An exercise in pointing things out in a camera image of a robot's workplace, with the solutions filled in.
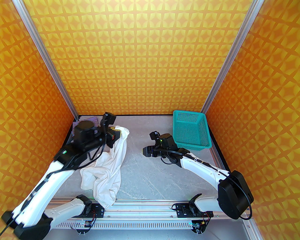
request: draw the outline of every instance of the plastic basket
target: plastic basket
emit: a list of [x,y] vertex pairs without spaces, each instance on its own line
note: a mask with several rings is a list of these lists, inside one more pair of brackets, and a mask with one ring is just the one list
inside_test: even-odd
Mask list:
[[173,138],[179,148],[202,150],[211,148],[206,116],[200,112],[173,112]]

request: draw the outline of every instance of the crumpled fabric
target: crumpled fabric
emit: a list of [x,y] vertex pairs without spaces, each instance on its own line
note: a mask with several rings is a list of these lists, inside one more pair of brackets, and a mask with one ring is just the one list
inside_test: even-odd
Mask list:
[[104,208],[116,201],[121,185],[120,167],[127,150],[129,130],[120,126],[115,129],[121,130],[121,137],[114,143],[113,148],[109,152],[103,152],[95,163],[80,170],[81,189],[92,189],[94,198]]

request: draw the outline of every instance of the patterned backdrop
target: patterned backdrop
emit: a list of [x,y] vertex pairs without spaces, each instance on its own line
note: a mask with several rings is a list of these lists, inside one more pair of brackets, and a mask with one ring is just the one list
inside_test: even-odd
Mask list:
[[300,239],[300,3],[265,1],[207,113],[266,240]]
[[[73,116],[11,0],[0,1],[0,215],[37,184]],[[0,231],[4,228],[0,220]],[[2,239],[13,239],[7,230]]]
[[251,0],[25,0],[82,115],[200,111]]

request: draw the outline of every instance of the gray table surface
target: gray table surface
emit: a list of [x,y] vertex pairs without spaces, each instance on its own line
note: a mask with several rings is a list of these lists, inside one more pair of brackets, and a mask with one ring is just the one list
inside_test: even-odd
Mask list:
[[[130,132],[127,139],[127,153],[121,166],[118,199],[189,200],[198,193],[216,192],[205,180],[186,169],[175,164],[166,165],[159,157],[143,156],[142,149],[154,144],[149,137],[150,132],[173,133],[173,116],[117,116],[114,125],[125,127]],[[209,149],[191,152],[215,165]],[[80,184],[81,176],[77,170],[65,181],[54,197],[70,198],[84,194],[93,198],[92,190],[82,190]]]

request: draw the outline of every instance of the mesh basket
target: mesh basket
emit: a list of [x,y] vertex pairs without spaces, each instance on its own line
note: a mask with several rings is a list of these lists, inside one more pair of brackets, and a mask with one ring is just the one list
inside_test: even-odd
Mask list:
[[173,138],[179,148],[202,150],[211,148],[205,114],[200,112],[173,112]]

